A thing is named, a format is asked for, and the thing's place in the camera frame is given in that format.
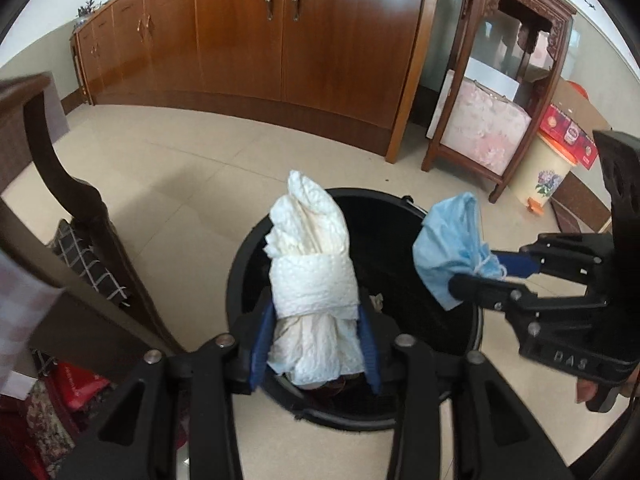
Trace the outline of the person right hand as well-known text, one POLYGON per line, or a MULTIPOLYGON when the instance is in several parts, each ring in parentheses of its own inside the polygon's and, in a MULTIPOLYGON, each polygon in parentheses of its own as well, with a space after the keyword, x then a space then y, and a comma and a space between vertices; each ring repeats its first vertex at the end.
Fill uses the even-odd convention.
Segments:
POLYGON ((578 404, 591 401, 598 393, 598 385, 590 380, 579 378, 576 382, 576 402, 578 404))

